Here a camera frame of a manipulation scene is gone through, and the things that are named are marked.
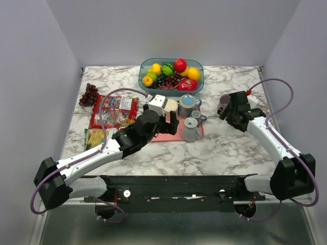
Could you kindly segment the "grey ceramic mug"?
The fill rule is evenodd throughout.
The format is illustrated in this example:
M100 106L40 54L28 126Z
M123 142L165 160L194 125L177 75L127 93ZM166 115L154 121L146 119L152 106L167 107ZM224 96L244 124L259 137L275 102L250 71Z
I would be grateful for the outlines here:
M184 120L184 126L181 131L181 137L185 141L194 141L197 139L202 139L203 134L198 129L198 122L192 117L188 117Z

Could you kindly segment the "purple ceramic mug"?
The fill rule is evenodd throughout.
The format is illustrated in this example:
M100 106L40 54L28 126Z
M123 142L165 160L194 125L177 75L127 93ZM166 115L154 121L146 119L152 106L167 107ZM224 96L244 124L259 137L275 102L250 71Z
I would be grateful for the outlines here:
M221 115L222 112L225 110L226 106L229 103L229 94L223 94L219 98L218 106L217 106L217 114Z

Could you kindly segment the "small grey-purple mug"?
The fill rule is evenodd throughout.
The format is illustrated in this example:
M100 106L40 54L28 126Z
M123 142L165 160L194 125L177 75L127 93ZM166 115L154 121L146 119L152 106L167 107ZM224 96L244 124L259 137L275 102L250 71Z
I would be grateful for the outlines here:
M197 121L197 127L200 127L203 122L207 121L207 117L201 114L199 110L192 111L191 117Z

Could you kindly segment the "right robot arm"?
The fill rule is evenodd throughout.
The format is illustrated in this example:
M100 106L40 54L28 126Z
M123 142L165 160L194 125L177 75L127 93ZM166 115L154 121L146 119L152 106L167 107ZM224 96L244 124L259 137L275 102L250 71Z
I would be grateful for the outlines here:
M254 192L262 192L283 201L314 191L314 157L302 154L286 142L260 108L251 108L245 91L221 96L217 114L235 129L251 134L276 164L271 175L241 177L235 187L239 199L246 200Z

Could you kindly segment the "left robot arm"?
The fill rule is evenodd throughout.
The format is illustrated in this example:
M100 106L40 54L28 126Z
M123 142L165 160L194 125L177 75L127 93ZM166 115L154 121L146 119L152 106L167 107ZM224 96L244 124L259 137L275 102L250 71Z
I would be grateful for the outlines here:
M159 133L175 135L178 124L174 111L170 112L170 121L167 122L165 116L147 109L135 123L117 131L112 137L106 137L98 147L57 162L51 157L44 159L34 178L36 189L30 201L30 208L34 208L37 194L40 195L46 210L61 206L73 193L71 185L77 179L106 163L140 151Z

